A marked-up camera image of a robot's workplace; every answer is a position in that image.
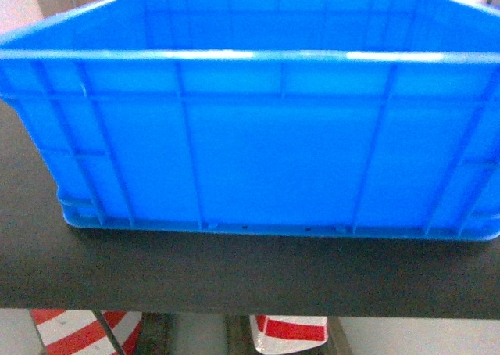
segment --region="blue plastic crate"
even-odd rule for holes
[[[450,0],[105,0],[0,41],[79,227],[484,240],[500,17]]]

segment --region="white stripe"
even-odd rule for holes
[[[324,316],[267,316],[270,320],[290,324],[326,326],[328,318]]]
[[[115,349],[108,337],[104,337],[84,349],[73,353],[73,355],[110,355],[112,353],[115,353]]]
[[[123,345],[130,334],[138,326],[139,321],[141,321],[141,312],[127,312],[125,316],[121,319],[117,326],[112,330],[115,335],[116,341],[120,345]]]
[[[44,345],[57,342],[95,321],[89,310],[67,310],[53,319],[37,325]]]

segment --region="black table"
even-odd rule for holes
[[[71,229],[3,104],[0,187],[0,307],[500,318],[500,240]]]

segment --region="background wall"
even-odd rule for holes
[[[0,310],[0,353],[38,355],[42,347],[29,310]]]
[[[0,0],[0,33],[42,18],[37,0]]]
[[[500,321],[343,317],[354,355],[500,353]]]

